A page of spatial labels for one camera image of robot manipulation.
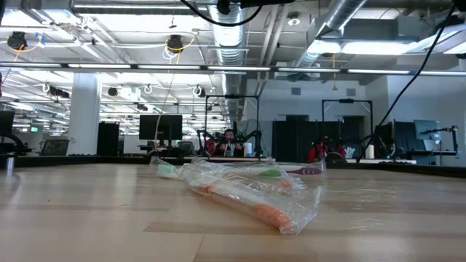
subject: person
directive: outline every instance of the person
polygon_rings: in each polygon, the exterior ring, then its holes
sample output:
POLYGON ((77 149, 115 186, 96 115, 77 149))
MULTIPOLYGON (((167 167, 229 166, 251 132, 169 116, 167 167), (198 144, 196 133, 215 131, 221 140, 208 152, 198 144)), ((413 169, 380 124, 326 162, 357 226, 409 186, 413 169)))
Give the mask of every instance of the person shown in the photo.
POLYGON ((224 139, 218 143, 214 156, 234 156, 244 157, 244 148, 237 143, 234 137, 234 131, 227 129, 224 132, 224 139))
POLYGON ((397 148, 393 138, 386 138, 384 141, 384 148, 379 155, 386 158, 393 158, 403 154, 403 149, 397 148))
POLYGON ((315 163, 324 160, 324 158, 327 157, 328 154, 328 147, 326 144, 323 142, 323 138, 318 138, 311 151, 309 152, 309 158, 308 162, 309 163, 315 163))
POLYGON ((338 150, 336 153, 341 154, 342 157, 346 158, 347 157, 347 152, 344 150, 344 143, 343 140, 338 140, 338 150))

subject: desk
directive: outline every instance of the desk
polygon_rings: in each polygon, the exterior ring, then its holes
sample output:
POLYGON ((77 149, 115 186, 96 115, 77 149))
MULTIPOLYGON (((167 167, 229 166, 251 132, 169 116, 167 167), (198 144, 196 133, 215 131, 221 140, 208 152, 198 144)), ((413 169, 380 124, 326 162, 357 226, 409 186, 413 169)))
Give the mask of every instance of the desk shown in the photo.
MULTIPOLYGON (((356 163, 356 159, 347 159, 347 162, 348 163, 356 163)), ((386 162, 386 163, 391 162, 391 163, 393 163, 393 161, 390 160, 390 159, 361 159, 361 161, 360 161, 361 164, 378 164, 378 163, 381 163, 381 162, 386 162)), ((396 163, 416 164, 416 160, 397 159, 396 163)))
POLYGON ((1 197, 3 261, 466 259, 464 179, 329 170, 315 219, 284 237, 148 165, 22 168, 14 178, 1 197))
MULTIPOLYGON (((204 156, 185 156, 183 159, 185 160, 193 160, 197 157, 200 160, 206 161, 215 161, 215 162, 266 162, 268 159, 266 157, 258 158, 258 157, 204 157, 204 156)), ((178 159, 177 157, 160 157, 161 160, 169 159, 174 160, 178 159)))

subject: black frame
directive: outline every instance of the black frame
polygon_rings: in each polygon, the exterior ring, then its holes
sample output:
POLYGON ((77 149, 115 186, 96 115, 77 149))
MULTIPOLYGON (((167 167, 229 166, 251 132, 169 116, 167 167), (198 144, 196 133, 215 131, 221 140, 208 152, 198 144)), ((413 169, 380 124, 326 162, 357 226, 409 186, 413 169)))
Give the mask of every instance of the black frame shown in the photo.
POLYGON ((371 115, 371 137, 374 134, 374 111, 372 110, 372 100, 354 100, 354 99, 323 99, 322 100, 322 133, 325 134, 325 102, 338 102, 338 103, 368 103, 371 115))
MULTIPOLYGON (((206 95, 205 96, 205 118, 204 118, 204 129, 207 130, 207 114, 209 107, 209 98, 225 98, 225 99, 242 99, 242 98, 255 98, 257 101, 256 106, 256 132, 259 131, 259 96, 258 95, 206 95)), ((204 145, 207 142, 207 138, 204 135, 204 145)), ((261 148, 261 140, 258 140, 259 148, 261 148)))

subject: ventilation duct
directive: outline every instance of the ventilation duct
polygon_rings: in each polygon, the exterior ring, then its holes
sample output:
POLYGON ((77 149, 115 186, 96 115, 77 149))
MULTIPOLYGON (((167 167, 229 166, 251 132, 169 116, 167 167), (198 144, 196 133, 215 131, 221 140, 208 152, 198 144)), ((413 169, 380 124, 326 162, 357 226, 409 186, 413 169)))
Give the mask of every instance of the ventilation duct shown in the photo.
MULTIPOLYGON (((307 51, 294 64, 295 67, 311 67, 322 54, 315 48, 317 44, 314 39, 330 32, 338 31, 338 35, 343 34, 343 27, 351 20, 356 12, 367 2, 367 0, 333 0, 330 3, 328 12, 324 15, 324 21, 314 20, 311 26, 314 28, 311 38, 312 43, 307 51)), ((288 76, 288 81, 296 82, 301 80, 310 80, 311 77, 306 74, 292 74, 288 76)))
MULTIPOLYGON (((230 6, 230 13, 222 15, 216 7, 209 6, 209 13, 212 19, 222 23, 238 23, 244 20, 244 12, 239 6, 230 6)), ((241 47, 244 44, 245 27, 223 27, 213 25, 213 36, 218 47, 241 47)), ((240 49, 218 49, 218 61, 225 66, 241 66, 244 64, 245 53, 240 49)), ((222 88, 225 95, 241 95, 244 93, 245 77, 242 74, 222 74, 222 88)), ((239 100, 227 100, 226 109, 232 121, 237 119, 238 105, 243 103, 239 100)))

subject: red object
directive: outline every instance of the red object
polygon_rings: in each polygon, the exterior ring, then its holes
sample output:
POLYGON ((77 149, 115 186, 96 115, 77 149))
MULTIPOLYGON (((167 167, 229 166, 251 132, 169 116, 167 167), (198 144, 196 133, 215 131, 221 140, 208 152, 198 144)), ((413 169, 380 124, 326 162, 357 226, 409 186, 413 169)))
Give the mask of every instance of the red object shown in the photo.
POLYGON ((341 156, 344 157, 344 158, 347 157, 347 152, 345 152, 344 148, 340 148, 338 150, 338 154, 341 154, 341 156))
POLYGON ((324 159, 327 156, 327 154, 328 154, 327 146, 317 145, 317 147, 313 147, 311 151, 309 152, 309 158, 307 161, 309 163, 314 163, 315 159, 319 159, 319 158, 324 159))
POLYGON ((205 141, 205 147, 207 148, 207 152, 209 153, 210 156, 213 156, 213 152, 216 149, 216 145, 213 142, 213 139, 209 139, 205 141))

